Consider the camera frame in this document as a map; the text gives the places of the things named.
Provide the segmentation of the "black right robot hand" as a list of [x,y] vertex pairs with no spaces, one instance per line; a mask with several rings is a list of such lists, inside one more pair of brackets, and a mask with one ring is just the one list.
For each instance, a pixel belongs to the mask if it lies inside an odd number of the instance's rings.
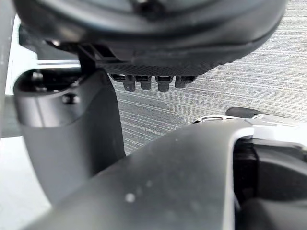
[[177,87],[262,46],[285,0],[14,0],[22,45],[58,50],[116,79],[175,77]]

